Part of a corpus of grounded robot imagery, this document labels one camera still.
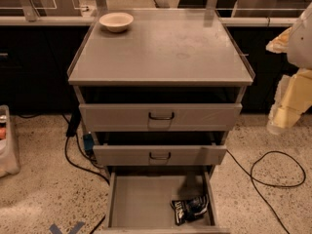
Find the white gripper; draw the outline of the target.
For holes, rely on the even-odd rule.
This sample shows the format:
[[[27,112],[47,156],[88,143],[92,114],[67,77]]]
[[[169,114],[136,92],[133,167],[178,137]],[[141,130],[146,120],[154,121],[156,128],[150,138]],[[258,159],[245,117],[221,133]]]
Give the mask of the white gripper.
[[[281,54],[288,50],[291,28],[287,28],[265,49],[271,53]],[[299,68],[292,77],[283,75],[278,83],[274,103],[271,106],[267,131],[272,135],[280,135],[291,128],[312,106],[312,70]]]

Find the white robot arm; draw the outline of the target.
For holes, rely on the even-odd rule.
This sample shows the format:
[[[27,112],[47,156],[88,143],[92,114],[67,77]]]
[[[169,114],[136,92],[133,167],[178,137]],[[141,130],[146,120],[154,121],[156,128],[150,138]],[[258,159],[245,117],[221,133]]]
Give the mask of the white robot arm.
[[[269,112],[266,128],[279,135],[312,106],[312,7],[308,6],[291,27],[271,40],[266,50],[286,53],[288,62],[298,68],[293,76],[282,76]]]

